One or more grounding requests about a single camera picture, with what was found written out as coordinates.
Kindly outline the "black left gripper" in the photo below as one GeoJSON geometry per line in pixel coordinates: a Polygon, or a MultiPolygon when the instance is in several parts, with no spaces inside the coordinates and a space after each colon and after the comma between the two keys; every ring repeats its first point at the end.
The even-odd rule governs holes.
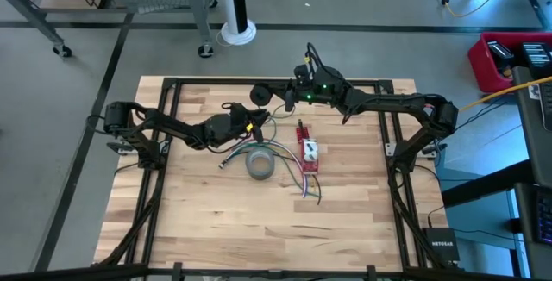
{"type": "Polygon", "coordinates": [[[266,109],[247,109],[242,103],[226,102],[222,104],[223,109],[229,110],[231,134],[243,134],[247,132],[247,126],[252,123],[265,122],[271,117],[266,109]]]}

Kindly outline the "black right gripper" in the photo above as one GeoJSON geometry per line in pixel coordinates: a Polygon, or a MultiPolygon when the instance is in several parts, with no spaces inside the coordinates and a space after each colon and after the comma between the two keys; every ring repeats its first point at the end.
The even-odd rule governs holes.
{"type": "Polygon", "coordinates": [[[293,70],[294,79],[290,82],[271,81],[267,88],[273,94],[285,94],[288,90],[295,91],[295,103],[304,101],[308,104],[323,103],[323,83],[314,70],[308,65],[296,66],[293,70]]]}

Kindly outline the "black round cord spool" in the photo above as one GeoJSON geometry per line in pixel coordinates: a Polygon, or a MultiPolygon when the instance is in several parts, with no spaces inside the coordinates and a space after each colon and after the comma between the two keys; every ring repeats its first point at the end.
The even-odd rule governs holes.
{"type": "Polygon", "coordinates": [[[273,92],[267,84],[255,84],[249,93],[250,100],[259,107],[267,106],[272,97],[273,92]]]}

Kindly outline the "red circuit board module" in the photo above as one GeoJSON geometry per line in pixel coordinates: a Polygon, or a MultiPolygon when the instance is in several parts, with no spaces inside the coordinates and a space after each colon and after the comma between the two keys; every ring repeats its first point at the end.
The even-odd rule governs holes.
{"type": "Polygon", "coordinates": [[[305,162],[303,159],[303,143],[301,147],[301,164],[305,174],[318,174],[319,159],[316,162],[305,162]]]}

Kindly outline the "small red ridged block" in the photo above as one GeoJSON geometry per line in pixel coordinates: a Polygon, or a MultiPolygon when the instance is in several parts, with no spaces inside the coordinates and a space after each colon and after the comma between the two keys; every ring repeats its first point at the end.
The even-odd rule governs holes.
{"type": "Polygon", "coordinates": [[[298,119],[298,126],[296,127],[296,135],[298,138],[298,143],[302,144],[304,139],[309,139],[308,128],[303,124],[301,119],[298,119]]]}

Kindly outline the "wide tape roll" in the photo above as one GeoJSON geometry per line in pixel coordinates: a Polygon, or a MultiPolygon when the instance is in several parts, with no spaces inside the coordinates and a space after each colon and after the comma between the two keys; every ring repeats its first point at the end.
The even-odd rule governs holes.
{"type": "Polygon", "coordinates": [[[251,178],[258,181],[268,179],[275,168],[273,152],[264,147],[255,147],[247,153],[245,165],[251,178]]]}

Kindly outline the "white pole with round base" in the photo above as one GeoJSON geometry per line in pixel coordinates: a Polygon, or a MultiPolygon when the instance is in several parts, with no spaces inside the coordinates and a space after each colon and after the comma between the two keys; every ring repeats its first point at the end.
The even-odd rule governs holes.
{"type": "Polygon", "coordinates": [[[223,3],[226,22],[221,28],[223,40],[231,46],[243,46],[256,36],[256,26],[248,19],[246,0],[219,0],[223,3]]]}

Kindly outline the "red plastic bin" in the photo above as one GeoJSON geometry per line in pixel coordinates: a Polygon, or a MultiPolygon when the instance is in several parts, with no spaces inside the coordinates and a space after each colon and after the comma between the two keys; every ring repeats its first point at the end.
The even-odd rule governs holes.
{"type": "Polygon", "coordinates": [[[502,70],[506,65],[511,69],[516,66],[526,66],[522,52],[522,44],[525,42],[542,42],[552,48],[552,32],[485,32],[469,49],[467,56],[477,85],[484,93],[494,93],[512,87],[513,76],[505,77],[502,70]],[[505,61],[493,57],[489,42],[507,48],[514,56],[505,61]]]}

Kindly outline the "black device with label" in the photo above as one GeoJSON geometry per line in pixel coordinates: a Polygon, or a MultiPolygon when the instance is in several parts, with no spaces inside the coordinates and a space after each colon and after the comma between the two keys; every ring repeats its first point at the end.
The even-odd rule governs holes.
{"type": "Polygon", "coordinates": [[[534,79],[552,76],[552,50],[544,42],[523,42],[522,51],[534,79]]]}
{"type": "Polygon", "coordinates": [[[512,75],[512,67],[514,65],[514,54],[504,45],[497,41],[488,41],[488,48],[491,52],[493,62],[499,74],[509,78],[512,75]]]}

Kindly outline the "black desk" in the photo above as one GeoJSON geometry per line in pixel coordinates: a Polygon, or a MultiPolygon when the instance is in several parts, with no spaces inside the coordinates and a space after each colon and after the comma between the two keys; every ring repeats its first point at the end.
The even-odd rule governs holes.
{"type": "Polygon", "coordinates": [[[537,194],[552,196],[552,131],[544,127],[541,104],[532,99],[531,94],[529,87],[517,91],[528,158],[446,190],[443,200],[447,208],[452,208],[480,201],[503,190],[513,190],[519,217],[512,225],[517,226],[524,237],[530,275],[552,280],[552,240],[541,242],[537,237],[537,194]]]}

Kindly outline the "black keyboard coloured keys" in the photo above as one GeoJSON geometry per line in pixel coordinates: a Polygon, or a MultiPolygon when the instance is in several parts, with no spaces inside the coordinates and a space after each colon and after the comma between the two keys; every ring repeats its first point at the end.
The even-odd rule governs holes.
{"type": "Polygon", "coordinates": [[[536,195],[537,238],[552,246],[552,193],[539,190],[536,195]]]}

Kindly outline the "black Netgear network switch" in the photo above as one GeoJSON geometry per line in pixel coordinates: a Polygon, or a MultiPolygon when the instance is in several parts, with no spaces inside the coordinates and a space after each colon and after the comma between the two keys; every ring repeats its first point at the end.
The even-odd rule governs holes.
{"type": "Polygon", "coordinates": [[[424,228],[432,249],[443,259],[450,262],[458,262],[460,255],[456,241],[455,231],[451,228],[424,228]]]}

